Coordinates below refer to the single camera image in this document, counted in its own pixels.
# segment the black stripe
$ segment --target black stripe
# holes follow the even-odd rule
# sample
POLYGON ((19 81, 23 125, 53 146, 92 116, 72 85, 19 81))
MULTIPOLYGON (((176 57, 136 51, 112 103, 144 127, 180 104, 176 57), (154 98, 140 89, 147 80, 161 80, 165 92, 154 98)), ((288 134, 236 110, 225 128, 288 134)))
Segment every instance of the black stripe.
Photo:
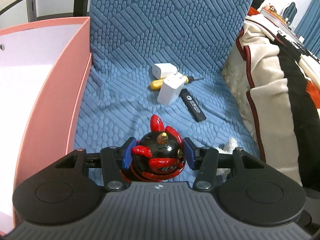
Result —
POLYGON ((286 50, 290 53, 291 56, 294 57, 294 59, 299 62, 301 58, 301 54, 306 55, 305 51, 300 48, 297 49, 295 46, 292 45, 290 41, 288 41, 284 36, 277 34, 277 38, 285 45, 286 50))
POLYGON ((311 96, 306 92, 307 80, 285 45, 279 46, 279 63, 288 80, 289 101, 294 133, 299 150, 299 173, 304 187, 320 191, 320 120, 311 96))

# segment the phone charger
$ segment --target phone charger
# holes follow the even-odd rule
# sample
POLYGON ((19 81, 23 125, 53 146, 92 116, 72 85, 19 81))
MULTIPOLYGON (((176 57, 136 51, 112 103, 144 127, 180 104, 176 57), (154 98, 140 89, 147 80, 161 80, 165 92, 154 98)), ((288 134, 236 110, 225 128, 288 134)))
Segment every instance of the phone charger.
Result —
POLYGON ((168 106, 173 103, 180 95, 187 77, 181 73, 170 75, 163 80, 157 101, 161 105, 168 106))
POLYGON ((152 66, 152 74, 156 79, 166 78, 177 73, 178 69, 171 63, 156 63, 152 66))

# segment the blue curtain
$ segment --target blue curtain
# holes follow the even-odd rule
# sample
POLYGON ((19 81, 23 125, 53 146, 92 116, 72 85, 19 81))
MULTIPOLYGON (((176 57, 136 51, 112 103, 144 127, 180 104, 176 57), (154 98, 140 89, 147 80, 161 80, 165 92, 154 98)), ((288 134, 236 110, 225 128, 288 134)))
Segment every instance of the blue curtain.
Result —
POLYGON ((305 47, 320 57, 320 0, 312 0, 294 32, 304 37, 305 47))

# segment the black usb flash drive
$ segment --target black usb flash drive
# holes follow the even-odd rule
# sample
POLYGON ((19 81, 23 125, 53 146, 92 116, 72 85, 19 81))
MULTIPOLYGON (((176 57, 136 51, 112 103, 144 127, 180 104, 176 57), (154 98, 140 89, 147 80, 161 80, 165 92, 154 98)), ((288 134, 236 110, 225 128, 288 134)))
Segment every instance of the black usb flash drive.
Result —
POLYGON ((193 118, 197 122, 201 122, 206 119, 204 113, 202 112, 200 107, 197 105, 197 103, 193 100, 188 90, 186 90, 185 88, 182 89, 180 92, 180 97, 182 98, 182 101, 185 103, 189 112, 192 114, 193 118))

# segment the textured blue fabric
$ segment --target textured blue fabric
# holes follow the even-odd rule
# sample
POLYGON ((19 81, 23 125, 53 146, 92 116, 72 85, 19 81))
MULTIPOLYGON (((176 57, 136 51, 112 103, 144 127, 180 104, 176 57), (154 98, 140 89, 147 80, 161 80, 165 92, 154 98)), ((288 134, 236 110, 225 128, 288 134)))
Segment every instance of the textured blue fabric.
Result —
POLYGON ((304 37, 303 45, 320 58, 320 0, 312 0, 294 32, 304 37))
MULTIPOLYGON (((81 104, 75 147, 98 152, 150 131, 157 114, 165 125, 198 145, 222 147, 230 137, 258 156, 221 68, 252 0, 91 0, 90 48, 93 66, 81 104), (207 119, 195 122, 178 98, 157 103, 153 63, 170 62, 204 80, 186 85, 207 119)), ((101 171, 89 177, 102 185, 101 171)), ((175 180, 192 183, 188 167, 175 180)))

